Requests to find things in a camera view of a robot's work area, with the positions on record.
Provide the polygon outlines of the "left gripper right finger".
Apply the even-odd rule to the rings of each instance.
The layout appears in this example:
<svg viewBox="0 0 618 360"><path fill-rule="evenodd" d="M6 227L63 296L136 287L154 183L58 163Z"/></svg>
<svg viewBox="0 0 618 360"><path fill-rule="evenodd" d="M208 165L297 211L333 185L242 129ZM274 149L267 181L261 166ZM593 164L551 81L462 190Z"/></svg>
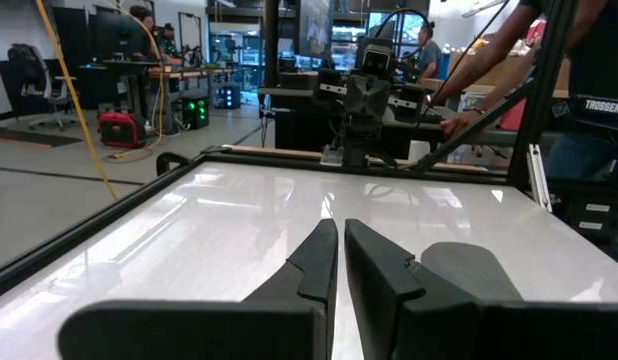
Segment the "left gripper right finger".
<svg viewBox="0 0 618 360"><path fill-rule="evenodd" d="M368 360L618 360L618 303L482 300L357 219L345 253Z"/></svg>

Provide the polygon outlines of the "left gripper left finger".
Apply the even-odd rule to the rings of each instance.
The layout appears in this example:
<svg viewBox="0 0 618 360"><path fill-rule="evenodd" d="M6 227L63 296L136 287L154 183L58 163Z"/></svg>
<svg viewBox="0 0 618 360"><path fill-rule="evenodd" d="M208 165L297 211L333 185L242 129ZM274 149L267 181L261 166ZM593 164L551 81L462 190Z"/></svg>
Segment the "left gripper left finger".
<svg viewBox="0 0 618 360"><path fill-rule="evenodd" d="M111 300L62 324L62 360L331 360L338 230L323 219L239 302Z"/></svg>

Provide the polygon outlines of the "grey waffle weave towel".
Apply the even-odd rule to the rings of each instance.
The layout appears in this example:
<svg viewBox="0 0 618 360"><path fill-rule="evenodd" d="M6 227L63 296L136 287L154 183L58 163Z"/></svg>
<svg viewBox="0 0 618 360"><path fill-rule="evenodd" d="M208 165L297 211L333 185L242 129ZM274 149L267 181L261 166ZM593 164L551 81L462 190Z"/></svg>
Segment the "grey waffle weave towel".
<svg viewBox="0 0 618 360"><path fill-rule="evenodd" d="M523 299L496 256L486 248L467 243L439 242L422 252L420 262L479 299Z"/></svg>

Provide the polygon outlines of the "black computer tower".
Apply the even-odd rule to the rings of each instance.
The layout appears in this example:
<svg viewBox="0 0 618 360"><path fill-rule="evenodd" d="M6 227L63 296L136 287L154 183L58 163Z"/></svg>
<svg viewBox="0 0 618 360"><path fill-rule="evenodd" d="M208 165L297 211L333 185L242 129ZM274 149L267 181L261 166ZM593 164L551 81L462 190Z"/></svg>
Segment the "black computer tower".
<svg viewBox="0 0 618 360"><path fill-rule="evenodd" d="M326 112L277 112L274 142L277 149L322 152L335 138L341 119Z"/></svg>

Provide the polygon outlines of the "large hanging display screen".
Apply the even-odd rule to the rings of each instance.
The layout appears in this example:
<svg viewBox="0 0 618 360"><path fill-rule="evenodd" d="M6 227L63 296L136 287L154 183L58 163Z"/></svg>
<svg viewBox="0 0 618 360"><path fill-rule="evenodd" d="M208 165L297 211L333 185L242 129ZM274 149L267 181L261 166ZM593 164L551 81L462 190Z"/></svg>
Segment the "large hanging display screen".
<svg viewBox="0 0 618 360"><path fill-rule="evenodd" d="M295 0L296 55L330 57L334 11L335 0Z"/></svg>

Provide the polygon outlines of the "black structural pillar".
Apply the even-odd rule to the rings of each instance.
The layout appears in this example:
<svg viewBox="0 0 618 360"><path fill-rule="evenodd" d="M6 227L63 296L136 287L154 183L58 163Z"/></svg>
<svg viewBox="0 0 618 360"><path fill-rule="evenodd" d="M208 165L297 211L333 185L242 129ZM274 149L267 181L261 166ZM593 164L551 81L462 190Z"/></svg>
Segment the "black structural pillar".
<svg viewBox="0 0 618 360"><path fill-rule="evenodd" d="M265 0L264 3L265 87L277 85L278 5L279 0Z"/></svg>

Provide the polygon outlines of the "person's hand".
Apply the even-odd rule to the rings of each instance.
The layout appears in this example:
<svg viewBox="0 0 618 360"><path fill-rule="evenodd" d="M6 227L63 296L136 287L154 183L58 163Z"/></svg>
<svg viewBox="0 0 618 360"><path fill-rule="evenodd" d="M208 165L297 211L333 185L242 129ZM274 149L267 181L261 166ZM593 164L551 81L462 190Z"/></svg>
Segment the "person's hand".
<svg viewBox="0 0 618 360"><path fill-rule="evenodd" d="M443 137L451 140L462 132L466 127L476 122L484 112L479 109L471 109L458 113L455 117L443 120L439 123L443 131Z"/></svg>

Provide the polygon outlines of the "brown cardboard box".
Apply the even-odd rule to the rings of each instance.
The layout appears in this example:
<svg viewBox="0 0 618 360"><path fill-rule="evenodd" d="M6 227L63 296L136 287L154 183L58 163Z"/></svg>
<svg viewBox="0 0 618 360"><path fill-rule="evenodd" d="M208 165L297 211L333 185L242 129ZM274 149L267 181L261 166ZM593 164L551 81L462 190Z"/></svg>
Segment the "brown cardboard box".
<svg viewBox="0 0 618 360"><path fill-rule="evenodd" d="M465 92L487 94L491 92L502 80L511 75L523 60L522 56L508 56L492 70L476 80L465 89ZM559 71L554 89L555 98L567 98L569 89L571 62L565 57Z"/></svg>

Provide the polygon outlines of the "computer tower green lights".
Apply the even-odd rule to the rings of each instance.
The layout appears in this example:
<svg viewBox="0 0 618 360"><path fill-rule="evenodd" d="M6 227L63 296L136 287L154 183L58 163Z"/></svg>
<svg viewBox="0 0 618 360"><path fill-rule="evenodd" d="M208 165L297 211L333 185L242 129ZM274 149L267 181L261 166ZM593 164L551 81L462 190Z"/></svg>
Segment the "computer tower green lights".
<svg viewBox="0 0 618 360"><path fill-rule="evenodd" d="M209 125L209 101L207 97L183 98L182 121L186 130L199 130Z"/></svg>

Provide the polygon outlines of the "black drawer cabinet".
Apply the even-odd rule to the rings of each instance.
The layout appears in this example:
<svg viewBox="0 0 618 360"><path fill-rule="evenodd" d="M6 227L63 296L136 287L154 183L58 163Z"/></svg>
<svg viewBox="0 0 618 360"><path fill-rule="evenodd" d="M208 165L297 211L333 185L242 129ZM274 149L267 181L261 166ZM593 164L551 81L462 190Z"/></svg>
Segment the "black drawer cabinet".
<svg viewBox="0 0 618 360"><path fill-rule="evenodd" d="M584 181L551 180L553 213L602 248L611 246L618 232L618 187Z"/></svg>

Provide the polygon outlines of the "red black portable generator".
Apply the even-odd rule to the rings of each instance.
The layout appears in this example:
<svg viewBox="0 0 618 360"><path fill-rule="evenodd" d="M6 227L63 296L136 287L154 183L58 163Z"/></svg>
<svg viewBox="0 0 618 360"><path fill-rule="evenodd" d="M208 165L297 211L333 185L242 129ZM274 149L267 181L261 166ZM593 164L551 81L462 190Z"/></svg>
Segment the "red black portable generator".
<svg viewBox="0 0 618 360"><path fill-rule="evenodd" d="M101 142L109 147L137 149L146 144L144 120L130 113L103 112L98 116Z"/></svg>

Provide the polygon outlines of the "black desk monitor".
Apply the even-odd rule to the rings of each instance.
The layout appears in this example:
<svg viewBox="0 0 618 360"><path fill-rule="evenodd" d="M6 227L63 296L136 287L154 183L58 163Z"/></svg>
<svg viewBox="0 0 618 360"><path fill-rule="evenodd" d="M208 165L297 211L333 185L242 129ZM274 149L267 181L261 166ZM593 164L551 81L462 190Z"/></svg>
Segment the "black desk monitor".
<svg viewBox="0 0 618 360"><path fill-rule="evenodd" d="M98 12L90 18L92 55L99 60L112 59L116 54L122 58L140 53L142 29L126 15Z"/></svg>

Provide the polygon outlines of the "black floor mat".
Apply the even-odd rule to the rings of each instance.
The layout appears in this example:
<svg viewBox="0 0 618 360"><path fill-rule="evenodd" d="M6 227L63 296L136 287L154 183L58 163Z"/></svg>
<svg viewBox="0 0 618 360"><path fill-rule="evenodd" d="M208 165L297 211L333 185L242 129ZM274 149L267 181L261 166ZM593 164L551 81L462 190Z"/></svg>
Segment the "black floor mat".
<svg viewBox="0 0 618 360"><path fill-rule="evenodd" d="M81 142L79 138L48 135L0 128L0 140L36 145L42 148L56 148Z"/></svg>

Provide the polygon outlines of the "black table frame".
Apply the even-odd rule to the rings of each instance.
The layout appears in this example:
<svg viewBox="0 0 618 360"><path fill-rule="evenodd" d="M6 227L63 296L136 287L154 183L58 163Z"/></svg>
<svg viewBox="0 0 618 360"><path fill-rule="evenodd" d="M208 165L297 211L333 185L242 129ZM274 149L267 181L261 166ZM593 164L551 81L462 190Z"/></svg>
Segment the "black table frame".
<svg viewBox="0 0 618 360"><path fill-rule="evenodd" d="M369 167L363 168L322 165L319 163L318 153L295 150L224 145L208 147L193 158L165 152L156 160L157 177L154 180L142 184L137 190L1 265L0 296L41 272L57 259L157 196L159 192L176 181L191 175L194 170L205 163L231 163L258 169L293 169L420 182L480 184L512 188L520 193L530 189L528 185L514 185L503 174L490 173L469 165L432 164L431 159L432 156L428 154L418 163L403 164L399 167L383 165L380 160L373 159Z"/></svg>

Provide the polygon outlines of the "silver metal bracket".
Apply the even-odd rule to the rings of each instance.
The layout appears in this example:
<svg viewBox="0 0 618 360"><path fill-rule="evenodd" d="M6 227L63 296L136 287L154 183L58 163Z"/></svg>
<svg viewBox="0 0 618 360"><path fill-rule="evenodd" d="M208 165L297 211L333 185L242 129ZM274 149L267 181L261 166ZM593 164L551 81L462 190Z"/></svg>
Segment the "silver metal bracket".
<svg viewBox="0 0 618 360"><path fill-rule="evenodd" d="M530 144L526 153L530 187L534 201L549 213L553 212L541 150L538 144Z"/></svg>

